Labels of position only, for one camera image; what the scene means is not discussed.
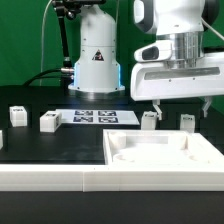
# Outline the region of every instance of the black cable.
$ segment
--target black cable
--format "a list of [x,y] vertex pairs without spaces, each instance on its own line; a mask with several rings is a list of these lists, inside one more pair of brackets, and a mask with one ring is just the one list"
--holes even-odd
[[63,66],[72,67],[72,62],[69,57],[68,40],[67,40],[67,33],[66,33],[65,19],[64,19],[66,15],[64,2],[52,1],[52,4],[58,17],[59,28],[61,33],[61,43],[62,43],[62,50],[63,50],[63,56],[64,56]]
[[32,83],[36,79],[40,79],[41,77],[44,78],[44,75],[50,74],[50,73],[55,73],[55,72],[61,72],[60,68],[55,68],[55,69],[49,69],[47,71],[41,72],[38,75],[35,75],[33,78],[27,80],[25,83],[23,83],[23,86],[29,86],[30,83]]
[[37,79],[57,79],[57,78],[58,79],[61,79],[61,78],[68,78],[68,79],[70,79],[71,77],[70,76],[67,76],[67,75],[55,75],[55,76],[36,77],[36,78],[33,78],[32,79],[32,82],[35,81],[35,80],[37,80]]

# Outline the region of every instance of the table surface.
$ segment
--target table surface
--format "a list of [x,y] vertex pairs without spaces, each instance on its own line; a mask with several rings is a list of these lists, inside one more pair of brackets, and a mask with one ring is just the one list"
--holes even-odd
[[[181,114],[196,116],[196,132],[224,152],[224,116],[209,109],[200,117],[200,99],[161,101],[158,130],[178,130]],[[28,127],[12,128],[10,106],[25,106]],[[104,164],[103,129],[140,126],[62,125],[54,134],[39,131],[48,110],[132,110],[141,119],[151,102],[128,96],[88,101],[67,96],[59,87],[0,87],[1,164]],[[223,223],[224,192],[0,192],[0,223]]]

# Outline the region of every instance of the small white block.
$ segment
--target small white block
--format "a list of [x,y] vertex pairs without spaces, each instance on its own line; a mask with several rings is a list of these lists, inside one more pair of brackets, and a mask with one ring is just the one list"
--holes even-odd
[[180,130],[194,133],[195,131],[195,116],[189,114],[181,114]]
[[144,112],[141,121],[141,130],[155,130],[158,115],[156,112]]
[[23,106],[10,107],[9,111],[13,127],[27,126],[27,112]]
[[2,135],[2,131],[0,130],[0,150],[3,147],[3,135]]
[[61,125],[61,113],[48,111],[40,118],[40,132],[55,132]]

